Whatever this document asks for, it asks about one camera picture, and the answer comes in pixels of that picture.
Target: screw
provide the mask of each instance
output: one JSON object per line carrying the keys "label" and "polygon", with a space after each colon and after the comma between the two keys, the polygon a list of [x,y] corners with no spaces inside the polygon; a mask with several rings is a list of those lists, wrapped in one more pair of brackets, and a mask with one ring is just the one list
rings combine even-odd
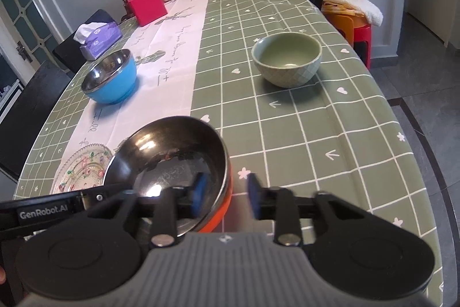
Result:
{"label": "screw", "polygon": [[280,235],[278,242],[284,246],[297,246],[300,243],[300,238],[295,234],[287,233]]}
{"label": "screw", "polygon": [[166,247],[174,243],[174,238],[169,234],[157,234],[152,237],[151,241],[157,247]]}

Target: blue package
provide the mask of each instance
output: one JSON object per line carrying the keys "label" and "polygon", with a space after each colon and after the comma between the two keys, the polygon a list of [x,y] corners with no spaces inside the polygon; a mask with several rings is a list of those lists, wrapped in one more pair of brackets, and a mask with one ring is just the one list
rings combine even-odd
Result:
{"label": "blue package", "polygon": [[122,36],[120,28],[112,21],[91,32],[80,51],[86,60],[96,60]]}

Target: blue bowl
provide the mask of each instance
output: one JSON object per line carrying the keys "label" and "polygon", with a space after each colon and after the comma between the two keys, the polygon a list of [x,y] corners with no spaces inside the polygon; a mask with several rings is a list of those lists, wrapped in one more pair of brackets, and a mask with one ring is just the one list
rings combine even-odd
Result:
{"label": "blue bowl", "polygon": [[136,62],[130,50],[118,50],[100,58],[81,83],[81,90],[103,104],[119,103],[136,86]]}

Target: floral glass plate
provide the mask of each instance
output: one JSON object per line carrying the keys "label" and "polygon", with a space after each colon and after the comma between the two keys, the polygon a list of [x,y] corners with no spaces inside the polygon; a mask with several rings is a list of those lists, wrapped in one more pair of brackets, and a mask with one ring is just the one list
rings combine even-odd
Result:
{"label": "floral glass plate", "polygon": [[50,194],[102,185],[112,152],[102,144],[89,144],[73,154],[59,171]]}

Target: pink box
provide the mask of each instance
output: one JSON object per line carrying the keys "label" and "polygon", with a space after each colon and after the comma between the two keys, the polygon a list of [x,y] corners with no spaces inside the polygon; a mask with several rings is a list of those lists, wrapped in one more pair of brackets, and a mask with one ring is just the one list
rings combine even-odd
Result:
{"label": "pink box", "polygon": [[147,25],[168,13],[163,0],[128,0],[128,4],[140,26]]}

